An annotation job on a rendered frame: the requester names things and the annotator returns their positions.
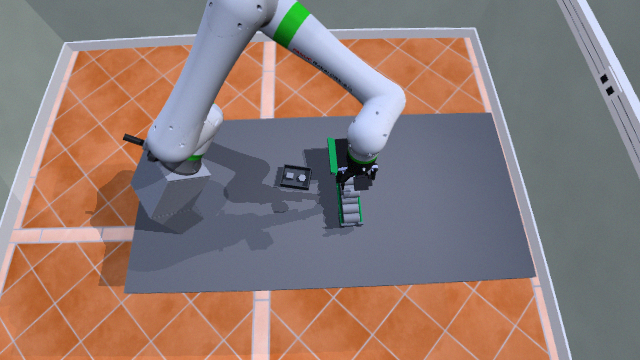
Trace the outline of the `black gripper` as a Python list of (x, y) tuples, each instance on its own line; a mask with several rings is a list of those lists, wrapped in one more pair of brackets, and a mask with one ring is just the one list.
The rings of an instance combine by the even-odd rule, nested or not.
[[(371, 173), (370, 175), (367, 173), (369, 170), (371, 169)], [(372, 168), (370, 168), (369, 170), (366, 170), (365, 172), (363, 171), (357, 171), (353, 168), (351, 168), (349, 166), (349, 164), (346, 165), (346, 167), (341, 167), (338, 166), (338, 172), (336, 175), (336, 182), (341, 184), (341, 189), (344, 190), (344, 186), (345, 186), (345, 182), (350, 178), (353, 177), (355, 174), (356, 175), (363, 175), (365, 174), (365, 176), (368, 176), (368, 179), (372, 179), (375, 180), (375, 175), (376, 172), (378, 171), (378, 166), (377, 163), (375, 163), (373, 165)], [(346, 172), (345, 172), (346, 171)], [(345, 172), (345, 173), (344, 173)], [(340, 175), (339, 175), (340, 174)]]

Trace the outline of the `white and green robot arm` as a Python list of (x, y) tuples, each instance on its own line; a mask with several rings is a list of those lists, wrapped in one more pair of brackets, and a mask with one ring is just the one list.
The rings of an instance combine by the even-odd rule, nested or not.
[(147, 140), (128, 134), (123, 140), (142, 146), (148, 161), (160, 161), (175, 174), (196, 174), (224, 119), (214, 101), (258, 30), (363, 105), (347, 131), (346, 159), (357, 171), (372, 168), (404, 110), (404, 91), (347, 49), (297, 0), (208, 0), (184, 68)]

